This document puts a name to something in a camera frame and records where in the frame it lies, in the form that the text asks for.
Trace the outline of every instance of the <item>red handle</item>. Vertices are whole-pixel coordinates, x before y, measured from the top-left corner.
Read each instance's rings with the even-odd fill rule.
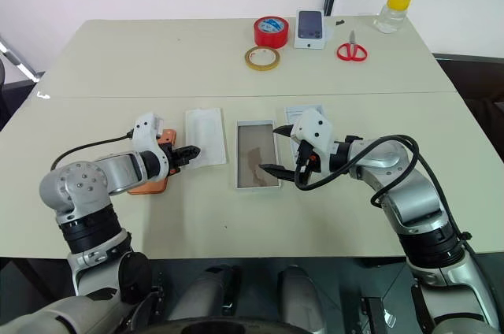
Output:
[[[343,48],[346,49],[346,55],[343,54],[343,52],[341,52],[341,49],[343,49]],[[361,57],[357,56],[357,53],[359,50],[364,54]],[[336,50],[336,56],[338,56],[338,58],[340,60],[360,62],[360,61],[364,61],[368,57],[368,52],[366,49],[364,49],[364,47],[362,47],[358,44],[344,43],[344,44],[341,44],[339,46],[339,48]]]
[[[362,57],[357,57],[357,52],[361,51],[364,56]],[[354,52],[352,53],[352,60],[356,62],[364,61],[368,57],[368,51],[364,49],[362,46],[355,44],[354,45]]]
[[[346,49],[346,56],[343,53],[340,52],[342,48]],[[338,56],[338,58],[340,60],[350,61],[352,59],[351,50],[350,50],[350,43],[341,44],[339,46],[339,48],[336,49],[336,56]]]

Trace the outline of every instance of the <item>yellow lid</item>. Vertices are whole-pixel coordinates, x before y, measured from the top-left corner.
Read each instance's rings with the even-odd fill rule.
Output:
[[[397,11],[404,11],[410,5],[411,0],[388,0],[387,6],[390,9],[395,9]]]

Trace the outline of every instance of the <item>red tape roll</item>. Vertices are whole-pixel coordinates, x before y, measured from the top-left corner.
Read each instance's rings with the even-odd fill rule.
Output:
[[[254,23],[254,39],[259,46],[281,48],[288,35],[289,23],[281,17],[262,17]]]

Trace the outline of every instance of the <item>orange phone case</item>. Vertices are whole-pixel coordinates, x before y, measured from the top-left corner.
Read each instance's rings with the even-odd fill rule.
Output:
[[[157,143],[172,143],[175,145],[175,138],[176,131],[165,129]],[[140,187],[129,190],[128,193],[131,195],[161,194],[166,189],[166,184],[168,184],[168,177],[159,182],[147,182]]]

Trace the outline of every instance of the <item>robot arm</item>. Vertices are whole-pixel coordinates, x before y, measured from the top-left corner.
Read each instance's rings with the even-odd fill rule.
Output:
[[[321,187],[349,173],[376,192],[373,205],[384,210],[417,279],[412,296],[424,332],[452,332],[460,320],[468,320],[467,333],[478,332],[475,327],[479,330],[480,326],[487,332],[498,330],[494,300],[469,245],[443,204],[444,196],[441,198],[431,181],[414,168],[417,159],[422,164],[424,160],[413,139],[402,135],[378,140],[351,136],[338,142],[332,125],[314,109],[305,111],[294,126],[275,132],[299,143],[297,167],[293,172],[283,166],[261,165],[266,172],[293,181],[302,190]],[[413,151],[412,161],[405,147]],[[324,178],[308,184],[312,173]],[[437,184],[433,173],[429,176]]]
[[[73,162],[43,178],[40,196],[56,212],[69,245],[76,296],[19,317],[2,333],[104,334],[134,326],[135,309],[150,296],[152,275],[146,256],[131,248],[110,196],[163,180],[198,156],[197,147],[159,145],[162,125],[147,113],[133,128],[133,151]]]

